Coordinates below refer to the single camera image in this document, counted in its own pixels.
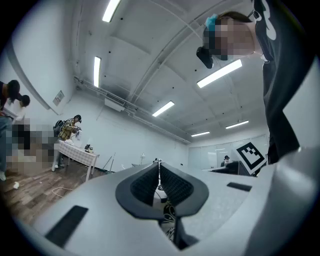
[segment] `wooden floor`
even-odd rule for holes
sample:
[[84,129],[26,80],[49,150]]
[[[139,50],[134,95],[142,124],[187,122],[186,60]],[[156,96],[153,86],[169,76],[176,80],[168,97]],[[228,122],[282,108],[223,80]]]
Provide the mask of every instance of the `wooden floor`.
[[[5,173],[6,181],[0,181],[2,198],[12,215],[32,225],[39,215],[62,198],[52,190],[58,187],[76,189],[86,180],[87,170],[88,167],[72,160],[69,166],[56,169],[55,172],[52,172],[48,165],[45,169],[35,168],[32,171],[22,168],[19,168],[19,171],[8,169]],[[90,179],[102,175],[105,173],[95,170]],[[15,182],[19,182],[18,189],[13,188]],[[72,191],[59,188],[54,192],[64,196]]]

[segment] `white ceiling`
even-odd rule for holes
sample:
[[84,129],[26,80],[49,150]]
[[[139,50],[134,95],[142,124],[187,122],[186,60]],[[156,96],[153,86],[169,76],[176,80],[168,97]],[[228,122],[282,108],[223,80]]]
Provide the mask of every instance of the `white ceiling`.
[[[203,88],[197,82],[230,61],[207,69],[196,56],[203,24],[213,13],[248,15],[250,1],[121,0],[110,23],[102,21],[109,0],[74,1],[71,57],[74,75],[93,84],[94,57],[101,57],[100,87],[154,113],[188,134],[250,120],[266,123],[263,61],[241,59],[242,67]],[[189,24],[200,38],[186,26]]]

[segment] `plaid shirt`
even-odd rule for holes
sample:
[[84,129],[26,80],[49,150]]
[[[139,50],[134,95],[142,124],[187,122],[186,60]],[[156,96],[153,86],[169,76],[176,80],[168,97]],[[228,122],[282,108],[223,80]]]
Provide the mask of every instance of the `plaid shirt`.
[[70,139],[71,133],[75,132],[75,121],[73,118],[68,119],[63,125],[58,137],[63,141]]

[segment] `desk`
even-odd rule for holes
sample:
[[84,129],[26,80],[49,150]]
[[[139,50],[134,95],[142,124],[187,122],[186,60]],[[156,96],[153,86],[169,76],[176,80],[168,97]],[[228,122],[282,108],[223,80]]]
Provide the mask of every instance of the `desk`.
[[[90,170],[92,167],[91,174],[94,174],[95,165],[97,158],[100,156],[99,154],[93,154],[86,152],[83,148],[71,146],[67,143],[65,143],[62,140],[59,140],[59,144],[54,144],[54,150],[60,151],[62,154],[66,155],[68,159],[68,164],[70,163],[70,158],[88,166],[88,171],[86,173],[85,181],[87,182],[89,180]],[[55,170],[55,162],[52,163],[52,171]]]

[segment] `woman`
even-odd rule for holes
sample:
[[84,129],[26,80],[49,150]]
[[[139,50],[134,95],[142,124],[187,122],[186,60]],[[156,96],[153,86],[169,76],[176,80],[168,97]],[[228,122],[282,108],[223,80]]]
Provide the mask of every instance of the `woman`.
[[263,100],[270,130],[268,156],[273,164],[299,147],[283,109],[298,90],[315,54],[302,26],[282,3],[255,0],[253,7],[255,22],[235,11],[208,18],[197,56],[211,69],[212,56],[225,61],[261,55]]

